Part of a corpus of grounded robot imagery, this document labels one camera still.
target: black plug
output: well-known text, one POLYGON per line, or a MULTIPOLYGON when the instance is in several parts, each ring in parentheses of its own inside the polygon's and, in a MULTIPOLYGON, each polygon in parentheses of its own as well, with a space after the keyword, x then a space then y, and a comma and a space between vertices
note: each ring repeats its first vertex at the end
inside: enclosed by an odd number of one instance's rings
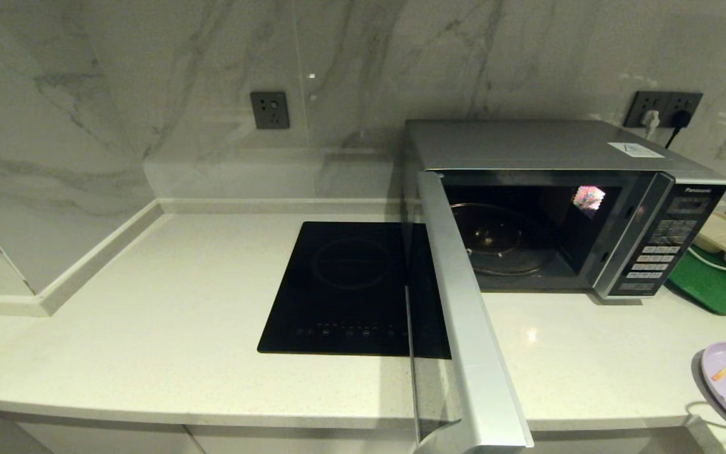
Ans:
POLYGON ((686 127, 689 123, 691 123, 691 112, 679 111, 671 117, 671 122, 674 124, 674 132, 671 133, 671 138, 669 138, 668 143, 665 144, 666 148, 671 145, 671 141, 677 137, 677 134, 682 131, 683 127, 686 127))

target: white plug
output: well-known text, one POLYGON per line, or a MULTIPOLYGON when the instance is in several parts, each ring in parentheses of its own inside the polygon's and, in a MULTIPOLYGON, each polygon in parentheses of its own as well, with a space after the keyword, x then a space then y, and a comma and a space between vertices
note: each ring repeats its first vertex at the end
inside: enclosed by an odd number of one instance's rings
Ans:
POLYGON ((652 140, 654 130, 657 129, 657 126, 660 126, 660 112, 646 111, 646 113, 643 114, 643 120, 640 121, 640 123, 646 127, 646 140, 652 140))

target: green tray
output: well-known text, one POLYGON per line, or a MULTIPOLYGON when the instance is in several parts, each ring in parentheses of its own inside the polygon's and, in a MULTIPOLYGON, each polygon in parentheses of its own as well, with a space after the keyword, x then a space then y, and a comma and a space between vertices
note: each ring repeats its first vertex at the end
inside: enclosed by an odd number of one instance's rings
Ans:
MULTIPOLYGON (((712 264, 726 267, 722 258, 724 253, 709 253, 698 247, 691 249, 712 264)), ((726 315, 726 271, 709 267, 686 253, 671 272, 668 281, 671 283, 669 287, 689 296, 712 313, 726 315)))

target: label sticker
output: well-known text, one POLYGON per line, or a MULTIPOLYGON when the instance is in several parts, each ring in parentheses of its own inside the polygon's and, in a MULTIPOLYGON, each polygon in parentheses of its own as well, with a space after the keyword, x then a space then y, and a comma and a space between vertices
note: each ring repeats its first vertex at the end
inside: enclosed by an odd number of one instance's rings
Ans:
POLYGON ((627 142, 607 142, 611 146, 616 147, 616 149, 621 150, 624 153, 627 153, 629 156, 633 158, 663 158, 663 155, 652 151, 645 146, 642 146, 641 144, 633 144, 633 143, 627 143, 627 142))

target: microwave control panel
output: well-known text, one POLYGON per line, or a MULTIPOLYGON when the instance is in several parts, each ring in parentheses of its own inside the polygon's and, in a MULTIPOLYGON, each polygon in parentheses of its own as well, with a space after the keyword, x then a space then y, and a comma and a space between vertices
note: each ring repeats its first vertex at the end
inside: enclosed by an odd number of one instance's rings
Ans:
POLYGON ((726 186, 676 184, 649 225, 611 296, 653 296, 713 213, 726 186))

